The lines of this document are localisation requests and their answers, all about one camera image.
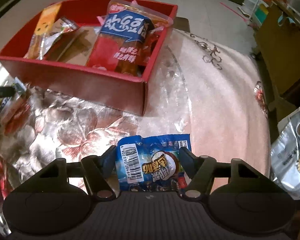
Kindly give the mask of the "green white wafer packet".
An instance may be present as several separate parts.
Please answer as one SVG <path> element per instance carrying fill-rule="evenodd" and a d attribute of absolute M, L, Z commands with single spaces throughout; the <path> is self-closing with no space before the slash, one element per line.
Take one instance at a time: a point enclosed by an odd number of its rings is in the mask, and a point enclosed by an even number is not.
<path fill-rule="evenodd" d="M 18 77 L 14 78 L 10 86 L 3 88 L 12 93 L 12 95 L 0 98 L 0 128 L 4 135 L 8 135 L 13 133 L 13 120 L 21 108 L 26 105 L 31 93 L 29 85 L 24 84 Z"/>

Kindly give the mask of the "blue small snack packet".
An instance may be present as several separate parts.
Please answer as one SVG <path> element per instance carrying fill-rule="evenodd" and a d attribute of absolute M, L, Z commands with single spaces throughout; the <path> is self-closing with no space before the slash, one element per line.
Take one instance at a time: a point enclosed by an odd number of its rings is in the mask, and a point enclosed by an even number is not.
<path fill-rule="evenodd" d="M 189 134 L 121 139 L 116 147 L 116 172 L 121 191 L 179 191 L 187 187 L 179 150 L 191 149 Z"/>

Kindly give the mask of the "orange snack packet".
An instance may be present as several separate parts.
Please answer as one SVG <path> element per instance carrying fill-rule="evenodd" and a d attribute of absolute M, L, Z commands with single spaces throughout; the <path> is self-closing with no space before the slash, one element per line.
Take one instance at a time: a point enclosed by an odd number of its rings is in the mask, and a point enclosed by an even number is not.
<path fill-rule="evenodd" d="M 31 37 L 29 48 L 24 56 L 25 59 L 41 60 L 43 58 L 43 48 L 45 40 L 53 27 L 61 5 L 61 2 L 55 3 L 46 7 L 42 11 Z"/>

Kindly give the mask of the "white brown snack packet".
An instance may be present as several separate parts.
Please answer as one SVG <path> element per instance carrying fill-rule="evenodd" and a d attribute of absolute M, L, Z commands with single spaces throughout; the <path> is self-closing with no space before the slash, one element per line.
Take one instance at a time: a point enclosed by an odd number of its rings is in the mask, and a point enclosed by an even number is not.
<path fill-rule="evenodd" d="M 66 17 L 59 18 L 40 45 L 39 60 L 58 61 L 74 42 L 80 26 Z"/>

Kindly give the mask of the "blue red large snack bag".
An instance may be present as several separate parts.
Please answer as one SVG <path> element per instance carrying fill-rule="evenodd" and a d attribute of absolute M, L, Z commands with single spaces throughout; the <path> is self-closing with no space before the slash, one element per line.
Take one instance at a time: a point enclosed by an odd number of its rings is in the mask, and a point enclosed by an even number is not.
<path fill-rule="evenodd" d="M 135 12 L 122 11 L 108 16 L 98 32 L 87 67 L 131 76 L 142 74 L 145 67 L 137 65 L 136 59 L 147 34 L 157 27 L 170 27 L 173 20 L 158 11 L 139 6 Z"/>

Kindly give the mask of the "pink sunflower seed packet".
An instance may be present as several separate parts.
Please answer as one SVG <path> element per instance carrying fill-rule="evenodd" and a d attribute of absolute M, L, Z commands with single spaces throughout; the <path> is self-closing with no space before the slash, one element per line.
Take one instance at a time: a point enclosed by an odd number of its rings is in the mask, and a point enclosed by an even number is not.
<path fill-rule="evenodd" d="M 108 4 L 108 11 L 105 15 L 97 16 L 97 20 L 100 26 L 103 26 L 106 23 L 109 15 L 115 15 L 120 12 L 135 12 L 136 9 L 139 9 L 140 6 L 136 0 L 132 0 L 130 2 L 124 0 L 111 0 Z"/>

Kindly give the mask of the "red cola gummy packet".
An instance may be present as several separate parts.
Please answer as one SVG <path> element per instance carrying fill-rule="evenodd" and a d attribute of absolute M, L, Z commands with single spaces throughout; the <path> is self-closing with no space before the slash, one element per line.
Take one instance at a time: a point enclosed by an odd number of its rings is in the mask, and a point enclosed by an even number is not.
<path fill-rule="evenodd" d="M 140 49 L 138 57 L 136 59 L 137 65 L 144 66 L 144 67 L 147 66 L 147 63 L 149 62 L 151 54 L 153 53 L 153 50 L 163 30 L 164 27 L 161 26 L 151 30 L 147 34 L 145 42 L 142 48 Z"/>

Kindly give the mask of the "floral satin tablecloth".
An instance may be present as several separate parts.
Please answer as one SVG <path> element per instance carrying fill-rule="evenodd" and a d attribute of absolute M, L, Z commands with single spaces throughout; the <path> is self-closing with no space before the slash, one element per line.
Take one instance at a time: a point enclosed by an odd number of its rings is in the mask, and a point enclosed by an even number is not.
<path fill-rule="evenodd" d="M 189 134 L 192 151 L 220 162 L 240 158 L 269 174 L 268 111 L 257 67 L 247 55 L 173 30 L 137 116 L 39 87 L 20 109 L 18 129 L 0 126 L 0 234 L 10 233 L 5 197 L 56 158 L 101 155 L 128 136 Z"/>

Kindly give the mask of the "silver foil bag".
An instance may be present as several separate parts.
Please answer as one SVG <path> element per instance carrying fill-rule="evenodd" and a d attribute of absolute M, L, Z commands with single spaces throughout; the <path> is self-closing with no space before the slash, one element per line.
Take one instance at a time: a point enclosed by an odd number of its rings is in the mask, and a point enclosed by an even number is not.
<path fill-rule="evenodd" d="M 295 199 L 300 198 L 300 108 L 277 125 L 270 151 L 271 179 Z"/>

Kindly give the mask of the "red cardboard box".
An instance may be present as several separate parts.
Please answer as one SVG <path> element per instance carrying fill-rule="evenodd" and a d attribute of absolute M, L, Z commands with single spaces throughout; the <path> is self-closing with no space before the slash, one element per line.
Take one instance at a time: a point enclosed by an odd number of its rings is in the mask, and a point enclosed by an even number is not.
<path fill-rule="evenodd" d="M 44 8 L 0 52 L 13 77 L 143 115 L 178 7 L 148 0 L 68 0 Z"/>

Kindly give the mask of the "wooden cabinet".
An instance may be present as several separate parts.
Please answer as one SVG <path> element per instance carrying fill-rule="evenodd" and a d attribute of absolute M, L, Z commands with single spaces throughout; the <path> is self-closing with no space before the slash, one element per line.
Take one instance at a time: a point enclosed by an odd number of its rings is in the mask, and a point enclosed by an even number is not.
<path fill-rule="evenodd" d="M 300 25 L 273 3 L 255 39 L 276 92 L 300 107 Z"/>

